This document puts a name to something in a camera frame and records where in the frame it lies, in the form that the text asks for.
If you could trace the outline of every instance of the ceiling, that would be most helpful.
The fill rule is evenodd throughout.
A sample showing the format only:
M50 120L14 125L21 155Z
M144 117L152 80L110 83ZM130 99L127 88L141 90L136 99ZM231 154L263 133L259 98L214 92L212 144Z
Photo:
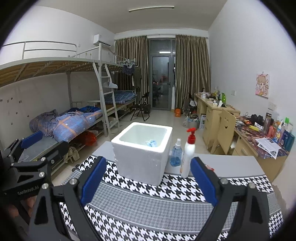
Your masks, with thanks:
M41 0L38 6L86 18L113 33L147 28L208 30L227 0ZM175 9L128 10L151 6Z

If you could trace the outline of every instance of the white cardboard box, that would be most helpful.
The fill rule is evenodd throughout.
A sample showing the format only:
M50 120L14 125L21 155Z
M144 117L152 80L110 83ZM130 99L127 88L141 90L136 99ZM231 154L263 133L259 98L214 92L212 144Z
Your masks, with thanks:
M170 126L133 122L112 139L118 173L129 179L158 186L163 178L172 139ZM155 140L157 147L147 146Z
M200 129L204 129L204 127L205 127L205 120L206 120L206 115L201 115L200 116Z

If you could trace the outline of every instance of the cartoon girl picture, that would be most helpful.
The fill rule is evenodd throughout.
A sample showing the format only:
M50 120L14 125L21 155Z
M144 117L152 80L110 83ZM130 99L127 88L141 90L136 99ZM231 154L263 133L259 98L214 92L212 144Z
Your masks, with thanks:
M269 74L257 74L256 95L268 98L269 96Z

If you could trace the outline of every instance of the white wall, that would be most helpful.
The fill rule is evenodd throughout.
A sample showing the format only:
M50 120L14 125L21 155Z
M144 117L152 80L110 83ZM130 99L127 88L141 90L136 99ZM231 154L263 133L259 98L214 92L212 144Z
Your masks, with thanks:
M175 38L176 34L192 35L199 37L208 37L206 30L194 29L194 28L156 28L156 29L138 29L132 31L126 31L115 34L115 40L130 38L136 36L147 35L147 38ZM207 39L207 48L210 54L209 40ZM175 88L172 88L172 110L175 109Z
M19 21L6 43L47 40L80 44L78 52L95 47L93 36L102 34L114 40L107 29L77 15L48 7L33 7ZM67 48L59 44L28 44L30 48ZM73 52L32 51L25 58L73 55ZM0 64L20 60L22 44L3 47ZM112 61L106 50L102 59ZM96 100L99 96L98 82L94 73L72 73L73 100ZM29 122L37 115L57 109L59 113L70 108L66 74L53 74L19 81L0 88L0 140L6 148L16 138L31 134Z
M241 114L265 116L271 101L281 118L296 124L296 48L273 14L258 0L228 0L208 32L212 90L218 86ZM269 99L255 95L256 74L262 71L270 74ZM295 146L273 183L288 208L296 199Z
M59 9L34 6L18 22L5 43L36 40L68 42L77 45L80 44L78 53L81 53L95 47L93 45L93 36L98 33L104 35L111 41L114 39L114 33L85 18ZM0 64L21 59L22 48L23 44L3 47L0 52ZM26 44L26 49L35 48L60 48L75 50L75 46L64 44ZM67 51L30 51L25 52L24 58L45 56L67 57L68 55L72 56L74 54L75 52ZM108 54L106 50L103 50L102 59L105 61L112 61L113 56L112 54Z

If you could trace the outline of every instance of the wall socket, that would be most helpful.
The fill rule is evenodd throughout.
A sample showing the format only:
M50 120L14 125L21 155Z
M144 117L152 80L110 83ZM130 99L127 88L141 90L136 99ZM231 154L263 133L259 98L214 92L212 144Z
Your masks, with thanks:
M276 104L272 103L272 102L268 102L268 108L270 110L275 111L276 110Z

